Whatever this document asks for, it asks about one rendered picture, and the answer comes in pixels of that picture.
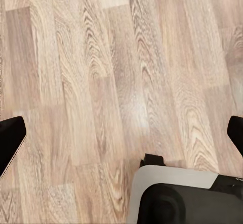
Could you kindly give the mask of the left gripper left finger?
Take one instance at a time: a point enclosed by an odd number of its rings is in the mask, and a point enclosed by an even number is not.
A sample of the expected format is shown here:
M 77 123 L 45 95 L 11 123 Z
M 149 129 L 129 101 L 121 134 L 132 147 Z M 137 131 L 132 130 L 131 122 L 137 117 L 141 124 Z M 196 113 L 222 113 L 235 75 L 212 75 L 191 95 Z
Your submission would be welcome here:
M 0 121 L 0 177 L 25 136 L 22 116 Z

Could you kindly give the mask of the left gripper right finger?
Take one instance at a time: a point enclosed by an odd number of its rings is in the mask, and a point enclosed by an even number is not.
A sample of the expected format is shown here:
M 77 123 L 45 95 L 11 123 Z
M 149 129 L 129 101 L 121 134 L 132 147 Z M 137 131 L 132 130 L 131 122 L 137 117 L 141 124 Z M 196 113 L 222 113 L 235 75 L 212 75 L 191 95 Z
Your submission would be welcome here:
M 243 156 L 243 118 L 231 116 L 227 134 Z

